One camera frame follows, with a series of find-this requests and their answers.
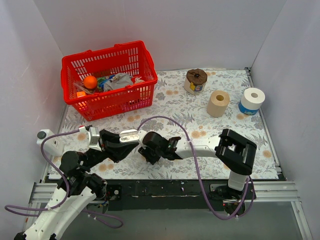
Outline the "white oval earbud charging case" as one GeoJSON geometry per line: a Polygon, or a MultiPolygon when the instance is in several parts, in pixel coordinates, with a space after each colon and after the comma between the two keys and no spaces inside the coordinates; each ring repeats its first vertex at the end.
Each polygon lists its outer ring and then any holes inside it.
{"type": "Polygon", "coordinates": [[[119,133],[119,141],[121,143],[138,142],[139,140],[139,131],[136,129],[123,130],[119,133]]]}

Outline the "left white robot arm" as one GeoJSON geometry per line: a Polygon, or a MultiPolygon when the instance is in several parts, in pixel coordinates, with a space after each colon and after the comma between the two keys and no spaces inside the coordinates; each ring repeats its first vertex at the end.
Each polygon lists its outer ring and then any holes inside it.
{"type": "Polygon", "coordinates": [[[139,131],[124,130],[120,134],[96,127],[80,127],[89,136],[86,152],[67,151],[61,157],[62,173],[56,189],[45,208],[40,208],[35,222],[16,240],[59,240],[73,220],[93,200],[107,197],[107,181],[91,168],[109,158],[114,162],[125,159],[140,144],[139,131]]]}

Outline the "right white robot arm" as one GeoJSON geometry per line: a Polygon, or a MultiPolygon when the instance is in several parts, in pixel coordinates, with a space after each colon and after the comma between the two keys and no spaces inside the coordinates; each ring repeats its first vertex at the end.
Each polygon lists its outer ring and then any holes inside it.
{"type": "Polygon", "coordinates": [[[154,131],[138,131],[138,152],[154,165],[160,158],[170,161],[196,157],[220,159],[229,169],[227,195],[237,199],[245,192],[247,177],[253,172],[257,145],[231,129],[218,136],[189,141],[181,137],[166,139],[154,131]]]}

